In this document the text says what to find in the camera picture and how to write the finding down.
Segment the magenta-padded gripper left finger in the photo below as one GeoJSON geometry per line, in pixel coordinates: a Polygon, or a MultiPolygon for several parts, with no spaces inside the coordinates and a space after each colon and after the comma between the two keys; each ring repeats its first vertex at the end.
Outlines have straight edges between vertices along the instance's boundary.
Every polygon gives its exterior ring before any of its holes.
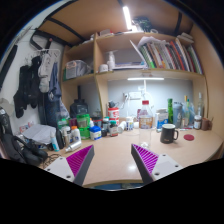
{"type": "Polygon", "coordinates": [[[60,156],[45,171],[82,186],[93,157],[94,146],[90,145],[67,158],[60,156]]]}

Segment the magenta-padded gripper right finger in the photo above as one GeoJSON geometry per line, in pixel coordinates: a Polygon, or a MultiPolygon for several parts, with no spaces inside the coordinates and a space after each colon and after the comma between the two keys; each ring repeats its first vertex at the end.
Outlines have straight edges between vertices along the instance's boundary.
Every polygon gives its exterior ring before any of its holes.
{"type": "Polygon", "coordinates": [[[182,166],[167,154],[158,155],[136,144],[131,145],[131,154],[145,185],[182,169],[182,166]]]}

